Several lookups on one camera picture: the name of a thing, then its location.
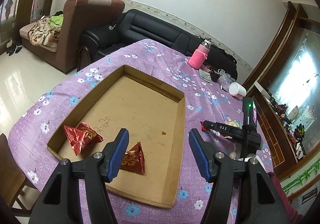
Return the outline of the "dark red sleeved forearm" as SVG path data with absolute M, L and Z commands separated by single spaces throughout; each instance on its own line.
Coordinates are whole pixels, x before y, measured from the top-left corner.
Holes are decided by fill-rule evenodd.
M 273 172 L 269 172 L 268 176 L 270 177 L 273 185 L 275 186 L 276 191 L 278 192 L 278 194 L 281 198 L 281 201 L 284 205 L 284 208 L 286 210 L 286 213 L 287 213 L 287 216 L 289 218 L 290 223 L 291 224 L 299 223 L 302 220 L 303 215 L 298 214 L 297 210 L 295 210 L 295 208 L 292 207 L 291 203 L 287 199 L 287 196 L 285 195 L 285 193 L 280 185 L 279 180 L 277 179 L 276 174 Z

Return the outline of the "white gloved right hand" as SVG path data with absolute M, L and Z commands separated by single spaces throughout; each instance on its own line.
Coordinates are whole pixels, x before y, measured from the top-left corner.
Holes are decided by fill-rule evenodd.
M 229 157 L 233 160 L 237 160 L 237 161 L 244 161 L 244 162 L 248 162 L 251 158 L 255 158 L 259 163 L 260 165 L 263 167 L 264 170 L 266 170 L 264 164 L 263 164 L 263 161 L 261 160 L 261 158 L 256 155 L 256 154 L 248 154 L 247 157 L 245 158 L 242 158 L 240 157 L 239 155 L 237 155 L 236 151 L 233 151 L 229 154 Z

